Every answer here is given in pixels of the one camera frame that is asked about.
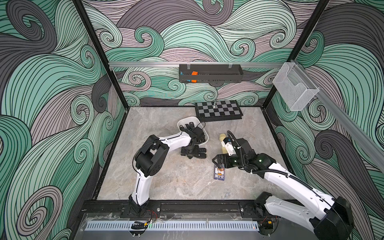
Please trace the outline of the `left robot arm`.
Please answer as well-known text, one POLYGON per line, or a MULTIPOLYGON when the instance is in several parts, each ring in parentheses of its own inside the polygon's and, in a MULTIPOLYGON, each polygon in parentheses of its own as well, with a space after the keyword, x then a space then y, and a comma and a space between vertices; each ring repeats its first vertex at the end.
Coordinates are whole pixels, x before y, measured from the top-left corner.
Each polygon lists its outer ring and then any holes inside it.
POLYGON ((178 134, 168 137, 149 136, 133 157, 133 169, 137 173, 137 179, 134 191, 129 197, 131 212, 137 216, 146 213, 152 178, 162 168, 168 153, 181 149, 181 155, 184 157, 205 159, 207 150, 199 147, 205 141, 205 133, 200 128, 181 130, 178 134))

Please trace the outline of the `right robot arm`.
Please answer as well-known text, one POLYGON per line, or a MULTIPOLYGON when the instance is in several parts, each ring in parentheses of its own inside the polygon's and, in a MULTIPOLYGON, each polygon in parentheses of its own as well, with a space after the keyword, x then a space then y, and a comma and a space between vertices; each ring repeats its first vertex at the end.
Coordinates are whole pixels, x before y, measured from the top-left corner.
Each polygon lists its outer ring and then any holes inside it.
POLYGON ((343 197, 334 198, 305 183, 267 154, 257 154, 245 139, 225 137, 225 154, 213 158, 218 168, 239 168, 258 175, 295 198, 296 203, 263 192, 254 202, 255 213, 266 218, 282 217, 298 224, 319 240, 347 240, 354 228, 352 207, 343 197))

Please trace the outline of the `white storage box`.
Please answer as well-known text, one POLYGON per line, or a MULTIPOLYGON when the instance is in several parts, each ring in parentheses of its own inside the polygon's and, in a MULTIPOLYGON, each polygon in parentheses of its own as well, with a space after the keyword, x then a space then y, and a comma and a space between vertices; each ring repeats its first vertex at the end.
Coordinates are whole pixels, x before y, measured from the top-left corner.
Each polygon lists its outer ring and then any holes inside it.
POLYGON ((189 127, 191 129, 192 128, 191 127, 191 123, 193 123, 193 128, 198 127, 204 133, 204 137, 203 137, 203 139, 201 141, 198 142, 198 145, 199 146, 205 145, 208 142, 208 140, 209 140, 208 133, 207 133, 207 131, 205 129, 206 123, 200 122, 200 120, 197 117, 187 117, 187 118, 179 120, 178 123, 177 123, 177 126, 179 128, 183 127, 185 129, 187 129, 189 127))

